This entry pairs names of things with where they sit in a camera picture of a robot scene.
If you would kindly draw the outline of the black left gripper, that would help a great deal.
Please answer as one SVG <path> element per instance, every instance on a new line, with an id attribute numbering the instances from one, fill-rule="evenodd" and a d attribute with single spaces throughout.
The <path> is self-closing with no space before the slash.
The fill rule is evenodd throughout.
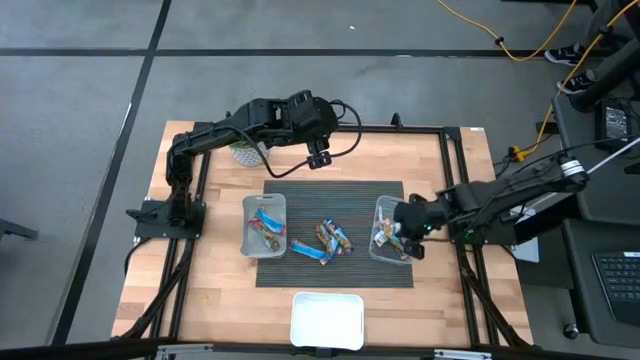
<path id="1" fill-rule="evenodd" d="M 310 90 L 299 91 L 287 100 L 291 144 L 307 144 L 312 151 L 328 150 L 330 135 L 338 128 L 332 105 Z"/>

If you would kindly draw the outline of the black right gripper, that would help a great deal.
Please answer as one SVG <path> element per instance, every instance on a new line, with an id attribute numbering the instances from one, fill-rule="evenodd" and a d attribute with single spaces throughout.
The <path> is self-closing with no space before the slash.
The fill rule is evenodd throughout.
<path id="1" fill-rule="evenodd" d="M 441 229 L 441 201 L 429 201 L 411 194 L 407 202 L 399 202 L 393 214 L 396 236 L 403 242 L 404 252 L 418 260 L 425 257 L 422 242 L 431 232 Z"/>

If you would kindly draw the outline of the dark blue granola bar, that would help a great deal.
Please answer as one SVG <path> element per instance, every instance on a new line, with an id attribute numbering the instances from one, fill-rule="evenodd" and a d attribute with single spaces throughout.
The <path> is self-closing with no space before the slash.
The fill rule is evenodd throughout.
<path id="1" fill-rule="evenodd" d="M 343 229 L 331 219 L 325 219 L 323 221 L 323 225 L 328 230 L 330 235 L 335 238 L 340 244 L 342 248 L 342 254 L 351 255 L 353 252 L 353 245 L 347 238 L 346 234 L 343 232 Z"/>

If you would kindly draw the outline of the light blue granola bar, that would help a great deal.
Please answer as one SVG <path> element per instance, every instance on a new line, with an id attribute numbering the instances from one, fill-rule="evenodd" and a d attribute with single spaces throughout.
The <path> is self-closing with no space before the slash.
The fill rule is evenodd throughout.
<path id="1" fill-rule="evenodd" d="M 318 260 L 321 265 L 325 265 L 329 261 L 328 255 L 324 251 L 308 246 L 297 238 L 291 239 L 290 248 L 296 253 Z"/>
<path id="2" fill-rule="evenodd" d="M 255 217 L 260 220 L 264 227 L 276 234 L 276 235 L 285 235 L 286 234 L 286 224 L 284 222 L 280 222 L 269 216 L 263 208 L 259 208 L 255 214 Z"/>

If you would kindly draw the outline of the red green granola bar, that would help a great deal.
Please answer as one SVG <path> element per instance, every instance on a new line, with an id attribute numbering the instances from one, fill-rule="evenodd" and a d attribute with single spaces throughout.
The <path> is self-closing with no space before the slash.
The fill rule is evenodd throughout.
<path id="1" fill-rule="evenodd" d="M 280 249 L 278 236 L 271 232 L 261 220 L 251 219 L 248 225 L 264 240 L 270 251 L 275 252 Z"/>

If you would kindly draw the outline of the clear plastic bin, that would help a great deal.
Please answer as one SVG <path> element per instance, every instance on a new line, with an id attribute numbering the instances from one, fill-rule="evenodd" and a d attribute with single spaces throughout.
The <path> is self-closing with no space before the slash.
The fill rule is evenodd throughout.
<path id="1" fill-rule="evenodd" d="M 401 261 L 396 250 L 389 242 L 383 244 L 381 247 L 378 247 L 374 242 L 374 235 L 379 231 L 379 222 L 385 218 L 389 218 L 394 221 L 394 210 L 399 202 L 401 202 L 400 198 L 388 195 L 382 195 L 377 199 L 376 205 L 374 207 L 374 216 L 369 243 L 369 255 L 372 259 L 381 262 L 386 262 L 394 265 L 411 265 L 414 259 L 410 257 L 409 261 Z M 396 233 L 395 236 L 398 237 L 404 244 L 403 239 L 399 237 L 399 232 Z"/>
<path id="2" fill-rule="evenodd" d="M 243 240 L 241 245 L 241 254 L 255 259 L 278 258 L 282 257 L 287 248 L 287 215 L 286 215 L 286 199 L 282 194 L 261 194 L 247 196 L 242 201 L 243 205 Z M 286 234 L 277 235 L 280 242 L 280 249 L 272 252 L 264 242 L 264 240 L 250 228 L 248 222 L 251 219 L 257 219 L 255 214 L 259 208 L 263 208 L 265 212 L 277 221 L 286 224 Z"/>

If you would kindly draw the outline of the white paper sheet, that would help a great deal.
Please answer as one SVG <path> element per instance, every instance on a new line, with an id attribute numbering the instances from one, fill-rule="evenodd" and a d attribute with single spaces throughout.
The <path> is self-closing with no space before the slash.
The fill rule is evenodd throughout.
<path id="1" fill-rule="evenodd" d="M 510 210 L 511 215 L 517 216 L 517 223 L 529 219 L 536 214 L 536 210 L 524 205 L 516 206 Z M 516 260 L 530 263 L 540 262 L 538 238 L 533 237 L 519 245 L 509 245 L 508 250 Z"/>

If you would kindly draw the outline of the white rectangular tray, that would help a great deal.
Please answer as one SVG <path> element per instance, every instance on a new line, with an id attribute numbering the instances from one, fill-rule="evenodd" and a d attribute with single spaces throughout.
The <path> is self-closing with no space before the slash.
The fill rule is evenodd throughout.
<path id="1" fill-rule="evenodd" d="M 364 338 L 364 301 L 360 296 L 295 294 L 290 321 L 290 342 L 295 347 L 358 351 L 364 346 Z"/>

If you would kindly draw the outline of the grey desk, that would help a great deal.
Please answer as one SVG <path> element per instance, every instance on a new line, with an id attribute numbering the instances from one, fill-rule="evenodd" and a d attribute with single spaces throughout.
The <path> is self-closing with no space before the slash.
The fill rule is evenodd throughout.
<path id="1" fill-rule="evenodd" d="M 574 281 L 578 328 L 601 345 L 640 349 L 640 327 L 616 321 L 609 310 L 592 254 L 640 251 L 640 174 L 619 156 L 590 175 L 586 188 L 561 196 L 557 205 Z"/>

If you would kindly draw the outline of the person's shoe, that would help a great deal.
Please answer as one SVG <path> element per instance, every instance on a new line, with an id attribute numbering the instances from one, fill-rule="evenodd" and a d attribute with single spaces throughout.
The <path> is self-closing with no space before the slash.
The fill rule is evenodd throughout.
<path id="1" fill-rule="evenodd" d="M 566 47 L 546 50 L 544 58 L 553 64 L 576 66 L 582 59 L 584 52 L 585 48 L 576 43 Z"/>
<path id="2" fill-rule="evenodd" d="M 575 95 L 588 90 L 595 84 L 597 78 L 593 70 L 586 70 L 566 81 L 556 83 L 556 88 L 564 94 Z"/>

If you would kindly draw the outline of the black laptop keyboard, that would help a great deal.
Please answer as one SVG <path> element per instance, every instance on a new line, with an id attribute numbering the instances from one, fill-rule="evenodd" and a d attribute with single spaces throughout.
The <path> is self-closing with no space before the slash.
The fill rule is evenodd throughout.
<path id="1" fill-rule="evenodd" d="M 640 327 L 640 252 L 596 252 L 592 260 L 612 317 Z"/>

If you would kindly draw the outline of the grey stand foot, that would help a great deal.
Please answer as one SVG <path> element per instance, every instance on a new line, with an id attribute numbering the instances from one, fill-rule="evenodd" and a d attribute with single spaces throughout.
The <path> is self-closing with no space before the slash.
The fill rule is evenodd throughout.
<path id="1" fill-rule="evenodd" d="M 36 240 L 38 234 L 37 230 L 0 218 L 0 241 L 5 235 L 16 235 L 27 240 Z"/>

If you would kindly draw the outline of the black rig beam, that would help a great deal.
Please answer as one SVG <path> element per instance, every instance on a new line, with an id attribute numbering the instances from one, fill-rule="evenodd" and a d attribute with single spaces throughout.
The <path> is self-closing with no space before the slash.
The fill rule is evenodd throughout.
<path id="1" fill-rule="evenodd" d="M 185 352 L 265 353 L 308 355 L 319 359 L 339 356 L 401 356 L 428 360 L 625 360 L 623 358 L 546 351 L 537 347 L 479 345 L 471 348 L 363 347 L 347 350 L 293 345 L 179 343 L 171 338 L 116 339 L 0 350 L 0 360 L 131 360 Z"/>

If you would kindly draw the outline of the black aluminium table frame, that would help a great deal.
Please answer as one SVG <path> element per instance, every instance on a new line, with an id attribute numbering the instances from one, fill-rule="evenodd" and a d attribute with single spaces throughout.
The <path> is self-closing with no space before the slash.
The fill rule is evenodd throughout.
<path id="1" fill-rule="evenodd" d="M 426 198 L 448 180 L 494 176 L 486 134 L 481 128 L 449 131 L 442 127 L 373 125 L 336 132 L 330 138 L 340 156 L 311 170 L 302 164 L 302 145 L 274 149 L 270 168 L 288 180 L 403 183 L 406 194 Z M 471 344 L 456 250 L 446 230 L 432 234 L 426 256 L 412 266 L 412 288 L 263 288 L 256 285 L 257 262 L 240 252 L 242 201 L 260 194 L 269 172 L 238 164 L 226 149 L 198 156 L 206 171 L 204 229 L 180 305 L 178 339 L 196 343 L 292 345 L 292 301 L 298 292 L 358 295 L 364 301 L 364 346 L 466 348 Z"/>

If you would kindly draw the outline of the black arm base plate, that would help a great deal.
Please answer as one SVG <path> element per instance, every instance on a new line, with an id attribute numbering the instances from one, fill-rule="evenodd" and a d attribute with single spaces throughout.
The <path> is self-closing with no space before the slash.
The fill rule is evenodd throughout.
<path id="1" fill-rule="evenodd" d="M 194 202 L 191 222 L 184 226 L 171 224 L 166 201 L 146 200 L 140 210 L 129 209 L 126 213 L 136 221 L 135 237 L 194 239 L 202 234 L 206 204 Z"/>

